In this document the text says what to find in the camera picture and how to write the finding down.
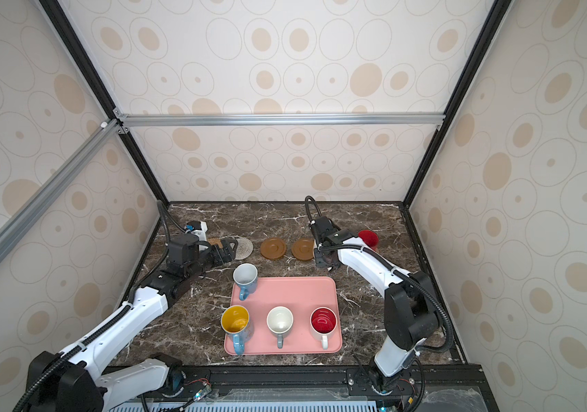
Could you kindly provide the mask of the red mug black handle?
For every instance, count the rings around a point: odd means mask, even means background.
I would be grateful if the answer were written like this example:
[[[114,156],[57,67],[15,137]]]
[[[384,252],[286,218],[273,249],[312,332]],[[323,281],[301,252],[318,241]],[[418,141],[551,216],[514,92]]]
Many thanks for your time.
[[[379,236],[375,232],[371,230],[362,230],[358,233],[358,235],[367,247],[377,252],[379,246]]]

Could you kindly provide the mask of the blue floral mug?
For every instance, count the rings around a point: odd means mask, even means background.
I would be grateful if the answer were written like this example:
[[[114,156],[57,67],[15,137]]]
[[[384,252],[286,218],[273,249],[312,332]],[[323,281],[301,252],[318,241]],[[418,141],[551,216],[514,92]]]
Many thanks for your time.
[[[239,287],[239,298],[244,301],[257,289],[258,271],[253,264],[240,264],[233,272],[234,283]]]

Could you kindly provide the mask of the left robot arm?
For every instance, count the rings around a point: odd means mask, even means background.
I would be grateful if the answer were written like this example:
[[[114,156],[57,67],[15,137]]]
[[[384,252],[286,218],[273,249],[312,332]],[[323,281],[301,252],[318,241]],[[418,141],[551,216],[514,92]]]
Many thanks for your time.
[[[190,221],[178,229],[176,236],[166,236],[166,249],[156,267],[114,313],[60,352],[34,358],[16,411],[108,411],[146,392],[159,391],[171,398],[183,391],[182,363],[169,355],[157,354],[134,367],[106,372],[116,355],[194,281],[235,260],[237,240],[208,242],[205,222]]]

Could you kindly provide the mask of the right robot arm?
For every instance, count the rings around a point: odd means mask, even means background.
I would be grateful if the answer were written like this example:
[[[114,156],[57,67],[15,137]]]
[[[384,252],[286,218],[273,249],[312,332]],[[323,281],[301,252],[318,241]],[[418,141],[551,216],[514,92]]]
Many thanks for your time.
[[[358,235],[339,228],[323,215],[313,197],[307,196],[304,204],[316,266],[328,271],[347,266],[384,299],[386,338],[372,359],[374,383],[384,386],[409,368],[422,351],[442,354],[453,346],[451,318],[427,273],[412,273],[393,264]]]

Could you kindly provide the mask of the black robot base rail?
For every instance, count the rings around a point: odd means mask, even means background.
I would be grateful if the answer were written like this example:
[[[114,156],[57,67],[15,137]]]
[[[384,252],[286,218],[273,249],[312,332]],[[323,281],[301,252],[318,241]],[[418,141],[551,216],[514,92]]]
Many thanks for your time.
[[[149,391],[121,411],[180,407],[209,385],[190,411],[496,411],[494,393],[476,365],[413,366],[379,394],[367,369],[348,366],[185,367],[181,393]]]

